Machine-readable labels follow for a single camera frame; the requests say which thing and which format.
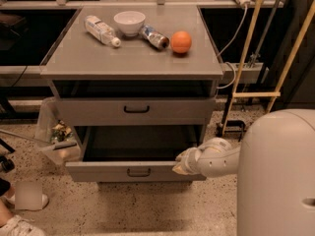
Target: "white sneaker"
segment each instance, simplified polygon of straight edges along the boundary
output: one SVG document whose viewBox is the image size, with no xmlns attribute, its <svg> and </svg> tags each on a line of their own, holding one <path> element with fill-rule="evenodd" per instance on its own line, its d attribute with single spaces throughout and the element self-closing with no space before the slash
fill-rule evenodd
<svg viewBox="0 0 315 236">
<path fill-rule="evenodd" d="M 10 218 L 6 225 L 0 227 L 0 236 L 45 236 L 41 229 L 28 223 L 18 215 Z"/>
<path fill-rule="evenodd" d="M 3 196 L 5 198 L 5 200 L 11 204 L 11 205 L 14 205 L 16 203 L 16 196 L 13 195 L 10 199 Z M 45 208 L 49 203 L 49 198 L 47 195 L 43 194 L 42 195 L 42 208 Z"/>
</svg>

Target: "orange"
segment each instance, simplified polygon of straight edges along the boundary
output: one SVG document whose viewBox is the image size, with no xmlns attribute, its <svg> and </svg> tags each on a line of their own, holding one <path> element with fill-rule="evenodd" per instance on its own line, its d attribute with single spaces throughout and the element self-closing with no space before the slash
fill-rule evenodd
<svg viewBox="0 0 315 236">
<path fill-rule="evenodd" d="M 186 53 L 191 47 L 191 36 L 187 31 L 177 31 L 170 39 L 170 46 L 174 52 Z"/>
</svg>

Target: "white bowl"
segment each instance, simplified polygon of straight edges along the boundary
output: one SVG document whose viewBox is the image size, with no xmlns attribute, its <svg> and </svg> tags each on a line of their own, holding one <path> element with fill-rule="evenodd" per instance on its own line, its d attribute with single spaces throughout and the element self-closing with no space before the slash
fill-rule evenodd
<svg viewBox="0 0 315 236">
<path fill-rule="evenodd" d="M 138 35 L 146 16 L 141 12 L 127 11 L 115 15 L 114 21 L 120 31 L 127 36 Z"/>
</svg>

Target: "cabinet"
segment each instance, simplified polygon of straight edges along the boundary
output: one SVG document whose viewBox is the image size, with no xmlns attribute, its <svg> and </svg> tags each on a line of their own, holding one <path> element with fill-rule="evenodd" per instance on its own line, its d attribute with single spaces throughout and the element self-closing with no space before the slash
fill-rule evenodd
<svg viewBox="0 0 315 236">
<path fill-rule="evenodd" d="M 102 45 L 84 29 L 96 15 L 115 28 L 116 13 L 134 10 L 171 36 L 191 33 L 186 55 L 154 49 L 120 33 L 121 47 Z M 195 5 L 85 6 L 41 68 L 62 119 L 79 143 L 78 161 L 66 167 L 74 181 L 204 180 L 172 172 L 175 157 L 203 141 L 221 65 Z"/>
</svg>

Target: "silver can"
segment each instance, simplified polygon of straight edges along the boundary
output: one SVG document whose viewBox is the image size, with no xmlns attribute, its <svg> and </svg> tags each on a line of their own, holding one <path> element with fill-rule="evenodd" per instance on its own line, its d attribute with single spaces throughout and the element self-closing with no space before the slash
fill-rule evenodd
<svg viewBox="0 0 315 236">
<path fill-rule="evenodd" d="M 140 35 L 159 50 L 165 49 L 169 45 L 169 39 L 166 36 L 148 25 L 142 26 Z"/>
</svg>

